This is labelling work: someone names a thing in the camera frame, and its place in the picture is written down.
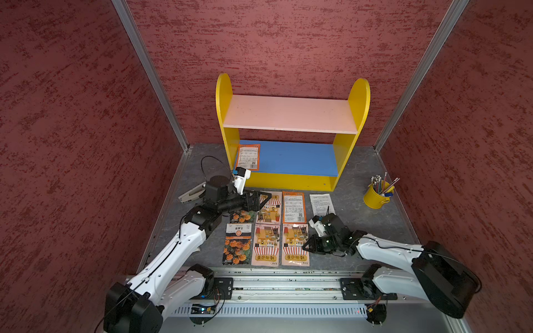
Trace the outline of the white seed bag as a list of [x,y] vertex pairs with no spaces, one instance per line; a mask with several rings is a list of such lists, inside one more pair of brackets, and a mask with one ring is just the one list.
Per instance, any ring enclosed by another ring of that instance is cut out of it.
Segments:
[[315,216],[326,216],[335,213],[330,194],[311,194],[310,202]]

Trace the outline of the orange bordered seed bag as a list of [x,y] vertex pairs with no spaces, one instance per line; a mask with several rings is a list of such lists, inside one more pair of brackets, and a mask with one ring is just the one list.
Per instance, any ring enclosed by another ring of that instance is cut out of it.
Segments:
[[283,223],[307,223],[304,193],[293,191],[283,192]]
[[251,171],[260,170],[260,144],[240,144],[237,150],[236,167]]

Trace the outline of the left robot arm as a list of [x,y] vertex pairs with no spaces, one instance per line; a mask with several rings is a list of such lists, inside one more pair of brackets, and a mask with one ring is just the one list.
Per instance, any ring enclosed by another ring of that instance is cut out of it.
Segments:
[[152,262],[128,282],[115,283],[105,298],[105,314],[96,332],[159,332],[169,315],[192,298],[214,301],[222,307],[230,288],[215,280],[206,266],[191,266],[177,282],[174,276],[207,240],[226,213],[259,212],[272,198],[264,191],[246,190],[250,172],[233,177],[214,176],[205,184],[200,204],[180,221],[173,239]]

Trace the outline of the marigold seed bag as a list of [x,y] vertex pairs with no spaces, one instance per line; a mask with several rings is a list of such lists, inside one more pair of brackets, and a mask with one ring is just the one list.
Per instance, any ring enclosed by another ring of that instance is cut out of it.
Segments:
[[252,258],[252,223],[229,223],[223,247],[223,265],[247,265]]
[[230,215],[230,223],[255,223],[257,213],[240,210]]

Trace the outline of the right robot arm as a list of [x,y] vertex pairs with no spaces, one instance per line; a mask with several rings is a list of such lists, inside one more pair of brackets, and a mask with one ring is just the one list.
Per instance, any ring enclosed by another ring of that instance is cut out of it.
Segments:
[[372,265],[355,288],[367,300],[381,301],[401,294],[430,302],[445,315],[460,319],[474,295],[482,290],[480,278],[441,244],[403,244],[350,230],[335,214],[314,216],[315,230],[303,250],[317,255],[358,256]]

